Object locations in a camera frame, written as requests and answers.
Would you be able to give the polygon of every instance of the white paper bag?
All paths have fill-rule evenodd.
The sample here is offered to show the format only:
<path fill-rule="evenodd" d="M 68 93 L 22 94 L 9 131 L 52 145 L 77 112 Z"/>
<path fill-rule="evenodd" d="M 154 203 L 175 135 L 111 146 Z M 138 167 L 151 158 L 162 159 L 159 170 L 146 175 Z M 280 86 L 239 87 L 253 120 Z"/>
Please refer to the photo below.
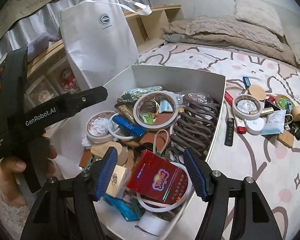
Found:
<path fill-rule="evenodd" d="M 118 0 L 86 0 L 60 12 L 66 54 L 81 90 L 103 86 L 129 65 L 138 64 L 137 46 L 121 7 L 149 15 L 149 5 L 134 11 Z"/>

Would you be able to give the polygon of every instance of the double-sided tape roll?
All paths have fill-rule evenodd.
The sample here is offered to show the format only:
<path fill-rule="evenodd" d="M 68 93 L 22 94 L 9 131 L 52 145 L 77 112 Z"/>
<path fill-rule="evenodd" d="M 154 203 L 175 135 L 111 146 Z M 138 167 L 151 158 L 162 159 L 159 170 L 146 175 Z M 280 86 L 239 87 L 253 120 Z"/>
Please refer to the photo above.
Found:
<path fill-rule="evenodd" d="M 163 97 L 167 98 L 168 101 L 173 103 L 174 109 L 173 109 L 172 117 L 168 121 L 166 121 L 162 124 L 159 124 L 159 125 L 149 125 L 149 124 L 144 123 L 139 117 L 141 106 L 146 101 L 152 100 L 154 97 L 160 97 L 160 96 L 163 96 Z M 136 123 L 138 125 L 140 125 L 141 127 L 145 128 L 149 131 L 159 131 L 160 129 L 166 129 L 178 117 L 179 107 L 177 107 L 177 105 L 178 105 L 178 101 L 172 93 L 165 92 L 165 91 L 150 92 L 150 93 L 147 93 L 147 94 L 143 95 L 141 98 L 139 98 L 138 101 L 136 102 L 136 104 L 134 105 L 133 118 L 134 118 L 134 120 L 136 121 Z"/>
<path fill-rule="evenodd" d="M 248 113 L 241 111 L 237 106 L 238 102 L 241 100 L 247 100 L 248 102 L 251 101 L 251 103 L 254 104 L 255 107 L 257 108 L 257 109 L 253 109 L 253 110 L 257 110 L 258 112 L 255 114 L 250 114 L 249 111 L 247 111 Z M 262 106 L 261 106 L 260 101 L 253 96 L 239 95 L 233 100 L 232 110 L 235 115 L 237 115 L 238 117 L 240 117 L 242 119 L 254 120 L 254 119 L 257 119 L 260 117 L 261 112 L 262 112 Z"/>
<path fill-rule="evenodd" d="M 98 119 L 98 117 L 100 118 L 107 118 L 109 119 L 112 115 L 114 115 L 116 112 L 114 111 L 103 111 L 103 112 L 100 112 L 98 114 L 96 114 L 94 117 L 92 117 L 90 119 L 90 121 L 88 122 L 87 124 L 87 136 L 94 142 L 94 143 L 104 143 L 104 142 L 108 142 L 108 141 L 111 141 L 112 139 L 114 139 L 114 136 L 112 136 L 110 133 L 105 135 L 105 136 L 95 136 L 95 135 L 92 135 L 90 133 L 90 127 L 91 127 L 91 124 L 94 122 L 94 120 Z M 115 134 L 119 134 L 121 131 L 120 131 L 120 128 L 118 127 L 114 133 Z"/>

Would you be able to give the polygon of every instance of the paper box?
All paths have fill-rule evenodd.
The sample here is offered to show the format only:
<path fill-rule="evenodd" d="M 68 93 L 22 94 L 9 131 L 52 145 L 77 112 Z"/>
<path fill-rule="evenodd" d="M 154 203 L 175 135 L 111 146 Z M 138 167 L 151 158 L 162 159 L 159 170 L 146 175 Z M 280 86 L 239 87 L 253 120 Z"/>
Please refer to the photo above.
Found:
<path fill-rule="evenodd" d="M 222 104 L 226 87 L 226 77 L 207 71 L 180 67 L 153 65 L 129 66 L 104 86 L 108 90 L 108 98 L 106 101 L 90 106 L 74 117 L 69 118 L 53 136 L 52 144 L 56 147 L 59 154 L 56 163 L 65 179 L 74 177 L 82 171 L 78 166 L 83 153 L 81 141 L 87 134 L 86 129 L 89 120 L 101 111 L 114 110 L 117 97 L 125 90 L 155 85 L 160 85 L 164 90 L 174 92 L 181 92 L 183 90 L 203 92 Z M 211 141 L 207 158 L 209 158 L 212 152 L 220 123 L 221 119 L 218 120 L 216 125 L 216 131 Z M 136 229 L 136 221 L 127 222 L 117 210 L 107 204 L 103 199 L 95 202 L 95 208 L 105 232 L 110 234 L 113 239 L 163 240 L 168 236 L 175 223 L 177 223 L 182 216 L 190 198 L 191 196 L 188 197 L 180 212 L 167 226 L 166 231 L 159 237 Z"/>

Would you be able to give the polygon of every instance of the grey curtain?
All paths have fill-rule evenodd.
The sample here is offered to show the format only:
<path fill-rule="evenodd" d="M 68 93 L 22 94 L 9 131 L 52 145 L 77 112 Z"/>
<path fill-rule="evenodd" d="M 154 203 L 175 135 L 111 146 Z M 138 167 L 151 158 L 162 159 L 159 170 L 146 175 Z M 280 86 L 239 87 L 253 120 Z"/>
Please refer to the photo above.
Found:
<path fill-rule="evenodd" d="M 42 32 L 58 35 L 59 11 L 82 1 L 84 0 L 53 0 L 34 14 L 16 22 L 0 40 L 0 58 L 5 52 L 27 46 Z M 151 6 L 150 0 L 135 1 Z"/>

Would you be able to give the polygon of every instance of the white tissue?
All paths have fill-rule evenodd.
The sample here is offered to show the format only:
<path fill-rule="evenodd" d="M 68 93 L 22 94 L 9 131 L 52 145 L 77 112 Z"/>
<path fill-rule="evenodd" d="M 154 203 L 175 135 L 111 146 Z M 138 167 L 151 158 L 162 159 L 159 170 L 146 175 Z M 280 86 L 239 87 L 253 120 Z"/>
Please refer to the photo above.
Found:
<path fill-rule="evenodd" d="M 83 146 L 85 149 L 90 150 L 92 145 L 93 145 L 93 141 L 91 141 L 87 136 L 85 136 L 85 137 L 82 139 L 82 146 Z"/>
<path fill-rule="evenodd" d="M 98 136 L 98 137 L 107 135 L 108 121 L 109 120 L 107 118 L 98 117 L 96 120 L 94 120 L 92 122 L 91 127 L 90 127 L 90 133 L 93 136 Z M 116 123 L 112 122 L 112 127 L 114 128 L 114 130 L 116 130 L 118 128 L 118 125 Z"/>

